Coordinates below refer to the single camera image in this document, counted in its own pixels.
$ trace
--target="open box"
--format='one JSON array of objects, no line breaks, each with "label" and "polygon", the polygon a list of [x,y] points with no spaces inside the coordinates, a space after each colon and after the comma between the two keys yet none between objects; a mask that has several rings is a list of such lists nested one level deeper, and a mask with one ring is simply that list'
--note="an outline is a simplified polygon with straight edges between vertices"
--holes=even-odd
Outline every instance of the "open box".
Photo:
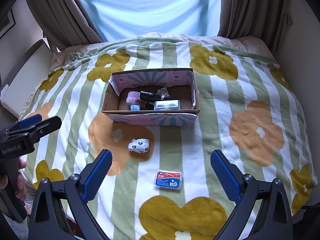
[{"label": "open box", "polygon": [[[129,91],[156,92],[166,87],[180,100],[180,110],[130,111]],[[115,122],[132,125],[193,126],[199,114],[196,79],[192,68],[140,69],[111,75],[102,112]]]}]

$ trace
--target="picture frame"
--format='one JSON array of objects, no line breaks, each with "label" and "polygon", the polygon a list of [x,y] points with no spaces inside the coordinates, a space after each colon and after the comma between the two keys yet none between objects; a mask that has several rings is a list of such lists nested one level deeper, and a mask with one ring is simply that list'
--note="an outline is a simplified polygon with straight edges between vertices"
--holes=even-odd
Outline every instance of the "picture frame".
[{"label": "picture frame", "polygon": [[16,22],[13,17],[12,9],[8,13],[8,15],[0,20],[0,39],[3,35],[5,35],[13,26],[15,26]]}]

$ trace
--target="screw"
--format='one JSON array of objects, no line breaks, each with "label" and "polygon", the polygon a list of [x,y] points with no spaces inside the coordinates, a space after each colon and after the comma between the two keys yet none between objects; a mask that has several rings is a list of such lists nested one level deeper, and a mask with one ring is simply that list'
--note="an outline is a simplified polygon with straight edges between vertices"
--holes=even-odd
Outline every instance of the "screw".
[{"label": "screw", "polygon": [[72,174],[71,176],[70,176],[70,178],[71,178],[71,180],[77,180],[77,179],[79,179],[79,174]]},{"label": "screw", "polygon": [[244,178],[245,178],[246,180],[251,180],[251,179],[252,179],[252,175],[251,175],[251,174],[245,174],[245,175],[244,175]]},{"label": "screw", "polygon": [[41,183],[42,183],[42,184],[46,184],[48,181],[49,181],[48,178],[42,178],[42,179],[41,179]]},{"label": "screw", "polygon": [[281,185],[282,181],[281,181],[281,179],[275,179],[275,183],[278,184],[278,185]]}]

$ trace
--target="blue curtain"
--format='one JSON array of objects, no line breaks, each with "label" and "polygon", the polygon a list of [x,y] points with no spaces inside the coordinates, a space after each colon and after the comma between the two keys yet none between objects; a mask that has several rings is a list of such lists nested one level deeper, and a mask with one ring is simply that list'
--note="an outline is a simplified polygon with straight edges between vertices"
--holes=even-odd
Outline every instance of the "blue curtain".
[{"label": "blue curtain", "polygon": [[104,41],[148,32],[216,36],[221,0],[81,0]]}]

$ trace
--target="wall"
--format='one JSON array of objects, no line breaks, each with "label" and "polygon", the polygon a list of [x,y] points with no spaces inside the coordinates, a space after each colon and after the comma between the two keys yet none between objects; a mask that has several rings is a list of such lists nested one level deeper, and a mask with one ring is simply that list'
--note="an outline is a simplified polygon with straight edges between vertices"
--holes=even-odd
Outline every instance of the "wall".
[{"label": "wall", "polygon": [[[320,177],[320,23],[305,0],[291,0],[290,14],[293,25],[280,43],[276,60],[304,110],[314,168]],[[320,185],[308,204],[318,202]]]},{"label": "wall", "polygon": [[4,81],[20,57],[39,39],[42,30],[32,16],[26,0],[17,0],[12,6],[16,25],[0,39],[0,74]]}]

